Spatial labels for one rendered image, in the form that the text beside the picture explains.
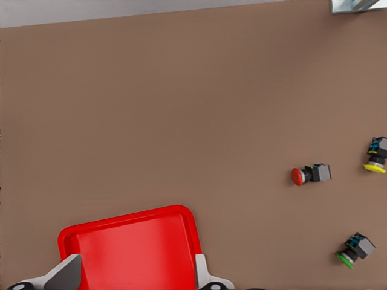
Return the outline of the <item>silver frame post foot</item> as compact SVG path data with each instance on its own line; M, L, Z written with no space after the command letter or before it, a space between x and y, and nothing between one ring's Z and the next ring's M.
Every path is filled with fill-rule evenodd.
M387 0L330 0L333 15L387 9Z

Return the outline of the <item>red push-button switch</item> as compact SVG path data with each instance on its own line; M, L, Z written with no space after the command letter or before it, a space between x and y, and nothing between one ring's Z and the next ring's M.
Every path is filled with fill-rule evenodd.
M296 186L308 182L325 182L332 179L330 166L328 164L313 164L304 166L303 169L293 168L291 178Z

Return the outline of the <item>yellow push-button switch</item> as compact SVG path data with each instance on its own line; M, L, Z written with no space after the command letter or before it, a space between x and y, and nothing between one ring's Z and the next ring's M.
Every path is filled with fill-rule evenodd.
M370 158L363 168L370 172L386 173L387 137L374 137L369 144L367 154Z

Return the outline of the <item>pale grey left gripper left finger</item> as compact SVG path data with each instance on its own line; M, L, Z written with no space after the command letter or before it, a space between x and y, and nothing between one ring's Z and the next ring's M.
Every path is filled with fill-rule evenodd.
M47 274L17 282L6 290L78 290L81 261L80 254L71 254Z

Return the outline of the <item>green push-button switch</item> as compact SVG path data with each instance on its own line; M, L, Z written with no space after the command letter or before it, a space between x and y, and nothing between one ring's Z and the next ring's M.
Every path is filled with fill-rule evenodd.
M349 269L354 268L358 259L365 259L377 248L366 236L356 232L344 243L345 249L335 254Z

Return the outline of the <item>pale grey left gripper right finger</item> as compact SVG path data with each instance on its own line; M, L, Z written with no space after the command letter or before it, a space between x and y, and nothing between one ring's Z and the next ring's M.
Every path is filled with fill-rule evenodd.
M195 283L196 290L235 290L230 280L209 273L204 254L195 255Z

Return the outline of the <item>red plastic tray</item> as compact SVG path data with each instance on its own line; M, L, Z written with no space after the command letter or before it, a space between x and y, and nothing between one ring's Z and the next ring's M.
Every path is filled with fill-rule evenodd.
M182 205L63 229L61 258L82 256L79 290L195 290L201 253L195 219Z

